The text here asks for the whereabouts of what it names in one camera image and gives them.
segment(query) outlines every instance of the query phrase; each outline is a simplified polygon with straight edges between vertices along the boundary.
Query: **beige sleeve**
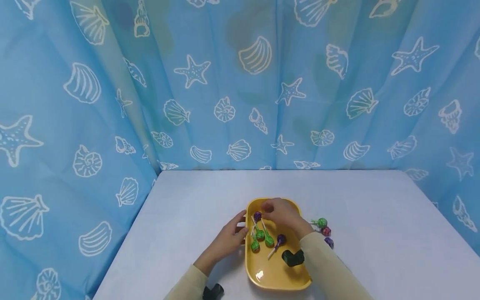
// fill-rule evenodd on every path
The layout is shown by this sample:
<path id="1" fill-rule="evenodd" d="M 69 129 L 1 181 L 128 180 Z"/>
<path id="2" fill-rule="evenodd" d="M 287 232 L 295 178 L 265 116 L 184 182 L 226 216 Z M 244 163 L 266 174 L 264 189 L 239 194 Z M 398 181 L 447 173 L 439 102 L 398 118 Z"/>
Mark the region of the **beige sleeve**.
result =
<path id="1" fill-rule="evenodd" d="M 328 300 L 373 300 L 319 233 L 312 232 L 303 237 L 300 247 L 312 282 L 320 287 Z"/>
<path id="2" fill-rule="evenodd" d="M 164 300 L 202 300 L 207 280 L 207 276 L 192 264 Z"/>

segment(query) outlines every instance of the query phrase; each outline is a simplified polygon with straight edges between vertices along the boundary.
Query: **hand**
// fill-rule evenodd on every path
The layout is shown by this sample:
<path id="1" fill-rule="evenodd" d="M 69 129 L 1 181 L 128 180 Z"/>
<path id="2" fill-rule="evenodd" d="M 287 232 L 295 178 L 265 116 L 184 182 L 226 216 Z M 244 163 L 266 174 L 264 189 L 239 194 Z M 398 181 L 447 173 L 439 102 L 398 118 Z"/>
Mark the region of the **hand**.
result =
<path id="1" fill-rule="evenodd" d="M 268 199 L 262 203 L 261 208 L 265 211 L 262 214 L 265 220 L 271 220 L 277 225 L 292 229 L 299 240 L 314 231 L 290 201 L 281 198 Z"/>
<path id="2" fill-rule="evenodd" d="M 207 277 L 212 272 L 213 267 L 223 258 L 229 256 L 242 244 L 245 243 L 245 237 L 248 234 L 248 228 L 238 226 L 238 223 L 245 222 L 246 210 L 239 212 L 231 219 L 219 234 L 193 263 Z"/>

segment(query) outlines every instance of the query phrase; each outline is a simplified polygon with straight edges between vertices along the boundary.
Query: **black object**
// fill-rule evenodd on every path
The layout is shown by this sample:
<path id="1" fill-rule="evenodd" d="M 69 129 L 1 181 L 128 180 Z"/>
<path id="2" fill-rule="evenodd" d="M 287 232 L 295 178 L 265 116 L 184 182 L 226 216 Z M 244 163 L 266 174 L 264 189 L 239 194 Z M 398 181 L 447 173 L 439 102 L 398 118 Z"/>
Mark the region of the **black object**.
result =
<path id="1" fill-rule="evenodd" d="M 305 256 L 302 250 L 298 250 L 295 254 L 290 250 L 285 250 L 282 253 L 282 259 L 289 267 L 293 267 L 302 264 L 305 261 Z"/>
<path id="2" fill-rule="evenodd" d="M 215 283 L 213 289 L 209 289 L 207 287 L 204 288 L 204 296 L 203 300 L 217 300 L 220 299 L 220 296 L 223 295 L 224 290 L 221 285 Z"/>

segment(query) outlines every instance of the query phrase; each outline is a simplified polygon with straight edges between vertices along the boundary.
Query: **curtain fold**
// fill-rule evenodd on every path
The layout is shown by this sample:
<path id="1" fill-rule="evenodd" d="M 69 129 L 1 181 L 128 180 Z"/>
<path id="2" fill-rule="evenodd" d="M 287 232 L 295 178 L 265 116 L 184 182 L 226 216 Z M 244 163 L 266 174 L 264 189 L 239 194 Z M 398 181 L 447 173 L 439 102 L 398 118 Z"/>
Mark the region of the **curtain fold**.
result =
<path id="1" fill-rule="evenodd" d="M 477 1 L 0 7 L 3 296 L 93 297 L 168 169 L 399 169 L 480 253 Z"/>

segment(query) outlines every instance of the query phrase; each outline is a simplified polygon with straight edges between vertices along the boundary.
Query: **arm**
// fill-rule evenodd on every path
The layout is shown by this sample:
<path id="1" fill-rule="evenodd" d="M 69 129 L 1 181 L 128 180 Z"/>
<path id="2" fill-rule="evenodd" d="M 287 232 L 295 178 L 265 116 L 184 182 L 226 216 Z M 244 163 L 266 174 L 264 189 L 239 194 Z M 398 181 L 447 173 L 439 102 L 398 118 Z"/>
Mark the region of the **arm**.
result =
<path id="1" fill-rule="evenodd" d="M 241 211 L 225 226 L 207 249 L 190 266 L 164 300 L 202 300 L 207 279 L 214 266 L 244 243 L 248 228 L 237 226 L 245 222 L 246 211 Z"/>
<path id="2" fill-rule="evenodd" d="M 328 300 L 372 300 L 373 298 L 312 226 L 283 199 L 266 200 L 262 208 L 267 220 L 291 228 L 300 240 L 305 267 L 312 281 Z"/>

